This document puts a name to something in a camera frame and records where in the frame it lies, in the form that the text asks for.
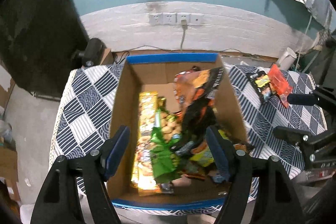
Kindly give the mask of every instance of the white wall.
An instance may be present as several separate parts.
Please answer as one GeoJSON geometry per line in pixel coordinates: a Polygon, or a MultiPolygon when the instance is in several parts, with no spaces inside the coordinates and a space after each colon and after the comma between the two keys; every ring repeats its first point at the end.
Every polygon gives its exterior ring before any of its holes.
{"type": "MultiPolygon", "coordinates": [[[[237,8],[195,2],[150,2],[123,5],[81,16],[89,37],[100,38],[112,51],[150,45],[162,49],[180,48],[182,27],[151,26],[148,14],[187,12],[204,14],[204,24],[189,25],[183,49],[239,51],[279,57],[285,48],[298,50],[302,32],[274,19],[237,8]]],[[[304,49],[313,45],[305,36],[304,49]]]]}

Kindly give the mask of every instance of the table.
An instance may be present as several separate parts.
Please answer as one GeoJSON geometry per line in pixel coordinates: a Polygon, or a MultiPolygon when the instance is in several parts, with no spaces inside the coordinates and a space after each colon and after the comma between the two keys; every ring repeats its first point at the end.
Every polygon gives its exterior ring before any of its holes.
{"type": "MultiPolygon", "coordinates": [[[[282,140],[275,139],[272,130],[276,126],[310,131],[319,134],[326,130],[322,109],[315,106],[290,105],[285,108],[280,100],[273,96],[261,105],[258,95],[248,82],[245,73],[269,68],[247,65],[229,65],[224,63],[231,84],[241,106],[249,141],[256,148],[253,157],[267,159],[277,155],[292,179],[304,168],[301,151],[282,140]]],[[[59,155],[69,159],[86,155],[97,149],[109,138],[109,126],[113,111],[114,98],[123,65],[104,65],[81,68],[70,73],[61,98],[50,146],[49,168],[59,155]]],[[[307,74],[282,71],[295,93],[309,93],[314,83],[307,74]]],[[[78,191],[85,194],[82,178],[77,178],[78,191]]],[[[253,192],[249,201],[256,198],[258,178],[252,181],[253,192]]],[[[144,211],[159,215],[184,215],[190,213],[213,213],[221,209],[222,201],[213,200],[186,206],[165,207],[146,210],[125,207],[114,203],[118,208],[144,211]]]]}

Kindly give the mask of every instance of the orange snack bag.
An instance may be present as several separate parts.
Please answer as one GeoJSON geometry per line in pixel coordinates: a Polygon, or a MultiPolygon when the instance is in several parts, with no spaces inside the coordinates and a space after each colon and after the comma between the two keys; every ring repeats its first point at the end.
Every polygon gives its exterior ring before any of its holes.
{"type": "Polygon", "coordinates": [[[287,80],[284,78],[282,72],[279,70],[276,64],[273,64],[268,72],[268,78],[271,81],[275,91],[279,95],[282,104],[288,108],[289,103],[287,102],[287,96],[292,93],[293,88],[289,85],[287,80]]]}

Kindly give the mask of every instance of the power cord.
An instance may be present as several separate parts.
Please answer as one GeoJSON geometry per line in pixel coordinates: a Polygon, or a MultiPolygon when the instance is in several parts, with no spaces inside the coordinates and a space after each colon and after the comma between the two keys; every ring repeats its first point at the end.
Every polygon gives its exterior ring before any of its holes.
{"type": "MultiPolygon", "coordinates": [[[[167,49],[164,49],[164,48],[159,48],[159,47],[156,47],[156,46],[152,46],[152,45],[143,45],[143,46],[139,46],[139,47],[136,47],[136,48],[130,48],[128,50],[125,50],[126,52],[128,51],[133,51],[133,50],[137,50],[137,49],[140,49],[140,48],[143,48],[143,47],[151,47],[151,48],[154,48],[154,49],[157,49],[157,50],[162,50],[164,52],[176,52],[178,50],[167,50],[167,49]]],[[[225,50],[222,50],[222,51],[214,51],[214,52],[227,52],[229,50],[234,50],[234,51],[237,51],[237,52],[241,52],[241,53],[244,53],[236,48],[227,48],[225,50]]]]}
{"type": "Polygon", "coordinates": [[[129,54],[130,54],[129,51],[125,51],[125,52],[123,52],[123,54],[120,56],[119,61],[117,61],[117,58],[116,58],[116,59],[115,59],[115,62],[116,62],[117,64],[121,64],[121,63],[122,63],[128,56],[129,56],[129,54]]]}
{"type": "Polygon", "coordinates": [[[185,19],[181,20],[181,25],[182,25],[182,29],[183,29],[183,35],[182,35],[182,39],[181,39],[180,52],[182,52],[182,46],[183,46],[183,42],[184,42],[184,38],[185,38],[185,31],[188,29],[187,21],[185,19]]]}
{"type": "Polygon", "coordinates": [[[301,56],[301,52],[302,52],[303,44],[304,44],[304,40],[303,40],[303,39],[304,39],[304,37],[307,35],[308,29],[309,29],[309,26],[310,26],[310,23],[311,23],[311,19],[312,19],[312,15],[310,15],[310,19],[309,19],[309,22],[308,22],[306,31],[305,31],[305,33],[304,33],[304,36],[301,36],[301,38],[302,38],[302,43],[301,43],[301,49],[300,49],[300,51],[299,51],[299,56],[298,56],[298,58],[297,58],[297,62],[296,62],[296,66],[295,66],[295,72],[297,72],[297,67],[298,67],[298,65],[299,65],[299,60],[300,60],[300,56],[301,56]]]}

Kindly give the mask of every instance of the black clamp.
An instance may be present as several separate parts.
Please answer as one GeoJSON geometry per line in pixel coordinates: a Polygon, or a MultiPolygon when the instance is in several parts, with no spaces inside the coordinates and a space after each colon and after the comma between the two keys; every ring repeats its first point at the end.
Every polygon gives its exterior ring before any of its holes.
{"type": "Polygon", "coordinates": [[[332,143],[336,141],[336,134],[333,130],[326,130],[314,136],[308,131],[277,126],[273,135],[300,148],[305,170],[336,167],[336,144],[332,143]]]}
{"type": "Polygon", "coordinates": [[[332,88],[317,85],[309,94],[289,94],[287,101],[293,105],[318,105],[331,116],[336,116],[336,96],[335,90],[332,88]]]}
{"type": "Polygon", "coordinates": [[[76,177],[83,177],[94,222],[121,224],[104,182],[115,175],[129,136],[129,128],[120,126],[112,139],[84,157],[58,156],[37,197],[31,223],[85,224],[76,183],[76,177]]]}
{"type": "Polygon", "coordinates": [[[304,223],[299,199],[277,156],[267,160],[250,157],[243,150],[235,150],[214,127],[207,128],[206,140],[218,171],[232,182],[215,224],[241,223],[253,177],[259,177],[259,188],[251,224],[304,223]]]}
{"type": "MultiPolygon", "coordinates": [[[[115,174],[129,136],[129,129],[121,126],[112,139],[84,157],[70,160],[63,155],[57,157],[36,200],[31,223],[84,224],[76,184],[76,177],[83,177],[94,222],[121,224],[104,182],[115,174]]],[[[251,223],[303,224],[299,200],[278,157],[251,158],[243,150],[235,150],[216,127],[207,128],[206,140],[220,174],[232,182],[215,223],[241,223],[252,177],[259,177],[251,223]]]]}

